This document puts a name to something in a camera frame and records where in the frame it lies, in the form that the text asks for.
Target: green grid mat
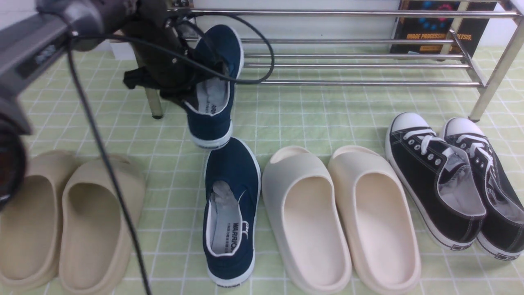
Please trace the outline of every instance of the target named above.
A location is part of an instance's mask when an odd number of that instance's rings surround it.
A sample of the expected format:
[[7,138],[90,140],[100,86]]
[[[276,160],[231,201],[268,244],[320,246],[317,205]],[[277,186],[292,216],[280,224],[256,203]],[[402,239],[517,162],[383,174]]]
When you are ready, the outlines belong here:
[[[489,74],[501,54],[502,49],[483,49],[475,59]],[[262,200],[255,229],[253,275],[234,289],[221,289],[210,281],[202,250],[202,179],[207,153],[190,141],[184,111],[163,102],[165,117],[153,119],[143,89],[128,91],[122,84],[123,72],[136,67],[133,61],[114,60],[110,52],[75,54],[75,59],[107,149],[128,154],[141,165],[147,178],[138,233],[154,294],[302,294],[285,274]],[[524,55],[520,55],[478,123],[521,197],[523,66]],[[243,78],[263,73],[245,69]],[[275,77],[467,80],[465,71],[460,70],[278,70]],[[287,145],[304,146],[324,163],[335,149],[348,144],[384,155],[386,130],[397,113],[417,112],[440,131],[447,119],[467,116],[478,98],[474,89],[450,88],[238,86],[237,90],[232,113],[234,136],[249,145],[262,169],[273,153]],[[64,59],[20,98],[34,124],[34,134],[26,138],[32,156],[52,149],[76,151],[86,160],[97,156]],[[500,262],[484,255],[477,246],[461,252],[444,251],[431,241],[411,199],[408,201],[422,258],[422,279],[412,294],[524,294],[524,258]],[[0,290],[1,294],[10,294],[9,290]],[[355,271],[342,292],[371,293]],[[60,281],[55,279],[27,294],[62,294]],[[143,294],[134,255],[114,294]]]

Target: white wall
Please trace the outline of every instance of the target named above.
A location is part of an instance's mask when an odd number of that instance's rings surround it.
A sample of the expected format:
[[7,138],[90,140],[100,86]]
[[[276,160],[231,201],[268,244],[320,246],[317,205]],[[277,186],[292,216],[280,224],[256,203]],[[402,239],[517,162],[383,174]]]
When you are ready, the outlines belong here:
[[[0,0],[0,28],[34,13],[34,0]],[[287,8],[287,9],[396,9],[394,0],[194,0],[202,8]],[[393,18],[275,18],[251,17],[253,25],[270,38],[387,38],[392,32]],[[200,18],[199,25],[230,23],[243,36],[253,36],[249,29],[227,22],[224,18]],[[481,40],[481,46],[504,46],[515,25],[508,19],[492,19]]]

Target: cream slide sandal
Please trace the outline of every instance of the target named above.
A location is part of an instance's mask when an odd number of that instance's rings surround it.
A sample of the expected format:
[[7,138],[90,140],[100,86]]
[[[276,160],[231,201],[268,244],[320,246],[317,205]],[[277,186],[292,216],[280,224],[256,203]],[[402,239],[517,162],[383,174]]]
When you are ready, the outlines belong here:
[[311,294],[344,289],[350,253],[322,161],[299,146],[277,151],[262,175],[262,196],[291,280]]
[[336,150],[327,166],[355,270],[380,294],[420,279],[420,254],[402,184],[389,163],[360,146]]
[[[133,220],[138,223],[146,184],[127,158],[110,162]],[[109,294],[124,277],[131,237],[102,159],[80,166],[63,194],[64,228],[59,277],[71,294]]]
[[62,192],[79,163],[73,153],[50,151],[29,162],[24,182],[0,215],[0,281],[27,291],[58,273]]

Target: sneaker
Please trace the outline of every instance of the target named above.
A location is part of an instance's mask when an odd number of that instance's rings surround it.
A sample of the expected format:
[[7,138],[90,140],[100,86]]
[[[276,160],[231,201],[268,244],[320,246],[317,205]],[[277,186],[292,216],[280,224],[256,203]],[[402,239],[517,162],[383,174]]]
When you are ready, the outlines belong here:
[[386,158],[441,247],[464,250],[481,229],[486,208],[467,154],[438,138],[414,113],[398,115],[386,135]]
[[203,246],[208,275],[220,287],[247,280],[255,265],[260,167],[247,145],[231,138],[205,165]]
[[[238,78],[244,66],[244,50],[240,37],[233,28],[217,25],[205,36],[224,61],[224,72]],[[196,60],[214,64],[213,51],[200,39],[194,50]],[[219,149],[233,134],[231,108],[235,98],[235,83],[210,78],[196,85],[192,97],[184,101],[189,131],[193,142],[204,149]]]
[[473,179],[488,211],[477,237],[482,249],[500,260],[516,259],[524,250],[524,207],[488,138],[464,118],[449,120],[442,137],[469,156]]

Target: white rubber toe cap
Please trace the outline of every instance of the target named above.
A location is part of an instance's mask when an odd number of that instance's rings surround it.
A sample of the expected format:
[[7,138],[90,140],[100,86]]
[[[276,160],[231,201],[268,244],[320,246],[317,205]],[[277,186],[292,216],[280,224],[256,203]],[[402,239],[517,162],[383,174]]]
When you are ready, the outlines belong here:
[[469,119],[453,118],[447,123],[445,136],[464,133],[475,133],[484,136],[482,130],[480,130],[480,128]]
[[391,132],[413,127],[429,127],[429,124],[418,114],[402,113],[395,118],[391,126]]

